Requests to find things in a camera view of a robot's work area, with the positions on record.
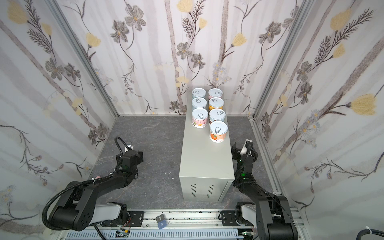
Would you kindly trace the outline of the orange can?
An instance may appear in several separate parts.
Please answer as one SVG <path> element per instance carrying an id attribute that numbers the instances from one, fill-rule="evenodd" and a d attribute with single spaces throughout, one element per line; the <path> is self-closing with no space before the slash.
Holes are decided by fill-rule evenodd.
<path id="1" fill-rule="evenodd" d="M 210 139 L 214 143 L 222 143 L 227 135 L 228 126 L 225 122 L 215 121 L 210 125 Z"/>

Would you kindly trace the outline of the teal can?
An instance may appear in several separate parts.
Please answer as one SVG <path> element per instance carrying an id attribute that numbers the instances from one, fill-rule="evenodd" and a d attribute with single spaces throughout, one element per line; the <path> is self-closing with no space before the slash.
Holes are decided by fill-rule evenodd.
<path id="1" fill-rule="evenodd" d="M 226 113 L 222 109 L 212 109 L 209 112 L 209 121 L 210 124 L 213 122 L 221 121 L 223 122 L 226 117 Z"/>
<path id="2" fill-rule="evenodd" d="M 193 98 L 192 107 L 195 109 L 205 109 L 207 106 L 207 100 L 205 98 Z"/>

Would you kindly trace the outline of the pink can front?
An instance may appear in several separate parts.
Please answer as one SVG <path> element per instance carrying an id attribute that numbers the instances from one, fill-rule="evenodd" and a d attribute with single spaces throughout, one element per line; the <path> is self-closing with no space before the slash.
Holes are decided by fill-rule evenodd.
<path id="1" fill-rule="evenodd" d="M 209 113 L 206 109 L 197 108 L 192 111 L 192 123 L 195 128 L 202 129 L 208 123 Z"/>

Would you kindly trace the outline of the yellow labelled can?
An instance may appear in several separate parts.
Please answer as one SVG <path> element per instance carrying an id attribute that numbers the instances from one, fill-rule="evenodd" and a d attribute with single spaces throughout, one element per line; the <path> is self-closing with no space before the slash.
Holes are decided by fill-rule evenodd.
<path id="1" fill-rule="evenodd" d="M 218 97 L 214 97 L 209 99 L 209 111 L 213 109 L 223 109 L 224 107 L 224 100 Z"/>

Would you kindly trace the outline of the pink labelled can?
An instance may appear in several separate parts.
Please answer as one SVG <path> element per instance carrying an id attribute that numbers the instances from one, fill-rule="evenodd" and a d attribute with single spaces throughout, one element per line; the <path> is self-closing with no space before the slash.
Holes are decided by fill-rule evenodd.
<path id="1" fill-rule="evenodd" d="M 222 98 L 223 91 L 220 90 L 220 89 L 217 89 L 217 88 L 213 88 L 213 89 L 210 89 L 208 91 L 208 94 L 209 94 L 209 99 L 212 99 L 212 98 Z"/>

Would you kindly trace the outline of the light blue labelled can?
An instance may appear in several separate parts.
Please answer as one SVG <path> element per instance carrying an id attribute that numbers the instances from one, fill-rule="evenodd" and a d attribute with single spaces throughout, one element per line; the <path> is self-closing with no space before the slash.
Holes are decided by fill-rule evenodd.
<path id="1" fill-rule="evenodd" d="M 196 98 L 205 98 L 207 94 L 207 91 L 203 88 L 195 88 L 192 90 L 192 97 L 193 99 Z"/>

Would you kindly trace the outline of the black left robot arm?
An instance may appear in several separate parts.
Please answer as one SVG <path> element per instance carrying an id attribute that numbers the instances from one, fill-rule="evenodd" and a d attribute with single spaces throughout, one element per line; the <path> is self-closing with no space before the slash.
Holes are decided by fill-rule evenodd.
<path id="1" fill-rule="evenodd" d="M 125 188 L 136 180 L 138 165 L 144 161 L 144 153 L 134 150 L 122 138 L 115 137 L 115 144 L 120 152 L 114 171 L 105 177 L 69 183 L 45 205 L 42 212 L 45 227 L 54 231 L 80 232 L 105 221 L 123 226 L 131 219 L 125 204 L 97 205 L 99 197 Z"/>

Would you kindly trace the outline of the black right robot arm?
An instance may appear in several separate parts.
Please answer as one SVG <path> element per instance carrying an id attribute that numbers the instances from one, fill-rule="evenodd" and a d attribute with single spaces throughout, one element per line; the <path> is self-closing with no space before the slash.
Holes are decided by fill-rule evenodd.
<path id="1" fill-rule="evenodd" d="M 227 215 L 228 211 L 222 211 L 218 219 L 223 226 L 229 226 L 230 220 L 234 220 L 237 225 L 250 223 L 256 227 L 260 240 L 297 240 L 299 233 L 288 199 L 268 192 L 253 176 L 254 162 L 258 158 L 253 142 L 246 140 L 241 149 L 233 145 L 231 153 L 232 159 L 236 161 L 233 186 L 252 203 L 239 202 L 232 216 Z"/>

